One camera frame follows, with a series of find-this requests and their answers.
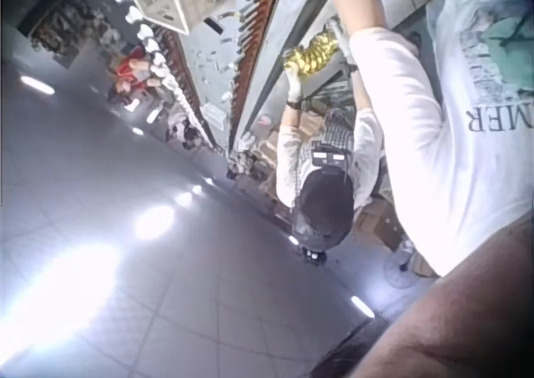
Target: red clothing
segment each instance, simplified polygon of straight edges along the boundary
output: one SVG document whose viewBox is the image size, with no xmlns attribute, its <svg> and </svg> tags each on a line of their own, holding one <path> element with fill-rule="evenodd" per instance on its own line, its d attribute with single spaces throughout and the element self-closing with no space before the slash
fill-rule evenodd
<svg viewBox="0 0 534 378">
<path fill-rule="evenodd" d="M 148 87 L 146 80 L 139 81 L 129 62 L 132 59 L 143 59 L 144 49 L 142 47 L 135 48 L 130 55 L 128 55 L 115 69 L 117 74 L 117 82 L 127 81 L 130 83 L 131 92 L 135 90 L 144 90 Z"/>
</svg>

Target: person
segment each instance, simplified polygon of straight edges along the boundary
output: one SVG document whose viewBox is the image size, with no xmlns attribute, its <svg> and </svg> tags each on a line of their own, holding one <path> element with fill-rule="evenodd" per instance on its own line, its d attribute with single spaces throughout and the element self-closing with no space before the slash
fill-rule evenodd
<svg viewBox="0 0 534 378">
<path fill-rule="evenodd" d="M 384 130 L 399 220 L 443 276 L 351 377 L 514 376 L 534 337 L 532 4 L 444 1 L 440 106 L 380 0 L 333 1 Z"/>
<path fill-rule="evenodd" d="M 339 32 L 334 21 L 331 25 Z M 286 67 L 290 91 L 277 144 L 276 193 L 291 208 L 292 235 L 317 254 L 350 232 L 354 210 L 367 204 L 378 177 L 382 131 L 360 72 L 350 54 L 346 57 L 357 114 L 327 110 L 323 127 L 305 144 L 299 132 L 303 97 L 298 68 Z"/>
<path fill-rule="evenodd" d="M 144 48 L 135 48 L 116 68 L 114 90 L 117 95 L 129 95 L 137 90 L 161 86 L 161 79 L 154 76 L 158 67 L 153 65 Z"/>
<path fill-rule="evenodd" d="M 340 46 L 354 57 L 384 130 L 399 221 L 446 275 L 532 207 L 534 83 L 525 77 L 534 47 L 496 40 L 521 30 L 531 3 L 445 1 L 434 42 L 443 106 L 416 48 L 386 29 L 380 0 L 334 3 L 350 36 L 350 47 Z M 531 23 L 522 28 L 528 37 Z"/>
</svg>

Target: white t-shirt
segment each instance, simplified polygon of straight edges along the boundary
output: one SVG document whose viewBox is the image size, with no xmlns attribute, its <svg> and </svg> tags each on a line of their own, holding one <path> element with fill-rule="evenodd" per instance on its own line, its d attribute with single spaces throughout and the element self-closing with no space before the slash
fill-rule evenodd
<svg viewBox="0 0 534 378">
<path fill-rule="evenodd" d="M 439 275 L 532 208 L 534 96 L 502 81 L 481 40 L 517 4 L 446 0 L 435 43 L 442 107 L 403 37 L 372 28 L 350 39 L 400 222 Z"/>
<path fill-rule="evenodd" d="M 353 163 L 350 176 L 357 182 L 354 208 L 363 207 L 369 202 L 369 196 L 378 179 L 380 149 L 382 146 L 382 129 L 371 108 L 364 108 L 356 114 L 354 130 Z M 300 186 L 315 167 L 311 159 L 298 165 L 302 140 L 300 131 L 290 126 L 280 126 L 277 146 L 276 194 L 280 201 L 293 207 L 297 195 L 297 181 Z"/>
</svg>

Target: hand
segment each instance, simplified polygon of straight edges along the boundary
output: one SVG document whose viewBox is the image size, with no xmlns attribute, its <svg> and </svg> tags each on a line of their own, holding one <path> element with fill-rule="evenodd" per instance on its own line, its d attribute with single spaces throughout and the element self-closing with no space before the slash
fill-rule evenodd
<svg viewBox="0 0 534 378">
<path fill-rule="evenodd" d="M 355 65 L 355 61 L 350 53 L 349 39 L 343 33 L 343 28 L 337 18 L 331 18 L 326 23 L 326 27 L 335 35 L 340 51 L 343 53 L 348 64 Z"/>
<path fill-rule="evenodd" d="M 287 99 L 291 103 L 298 103 L 302 100 L 302 83 L 299 77 L 299 67 L 295 64 L 285 66 L 285 75 L 290 83 L 290 92 Z"/>
</svg>

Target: black cap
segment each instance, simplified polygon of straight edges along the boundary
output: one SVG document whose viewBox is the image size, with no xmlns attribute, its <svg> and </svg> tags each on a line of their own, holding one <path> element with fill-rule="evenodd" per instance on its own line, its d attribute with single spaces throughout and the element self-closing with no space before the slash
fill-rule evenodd
<svg viewBox="0 0 534 378">
<path fill-rule="evenodd" d="M 343 169 L 321 168 L 306 177 L 291 210 L 293 236 L 307 249 L 326 251 L 343 241 L 353 218 L 352 179 Z"/>
</svg>

